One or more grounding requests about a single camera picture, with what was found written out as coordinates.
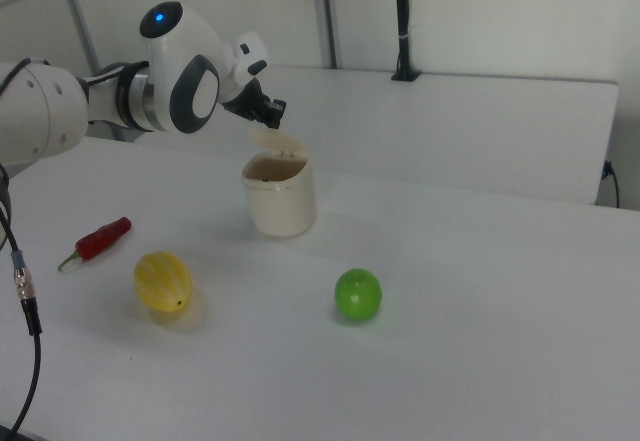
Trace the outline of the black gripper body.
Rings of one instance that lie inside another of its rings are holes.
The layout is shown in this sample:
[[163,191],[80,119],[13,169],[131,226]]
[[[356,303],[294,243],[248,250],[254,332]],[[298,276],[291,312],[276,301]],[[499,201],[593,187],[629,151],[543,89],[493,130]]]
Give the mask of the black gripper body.
[[258,79],[252,79],[240,92],[238,96],[222,104],[223,108],[232,114],[244,119],[255,121],[251,115],[251,108],[260,103],[266,103],[270,98],[262,92],[262,87]]

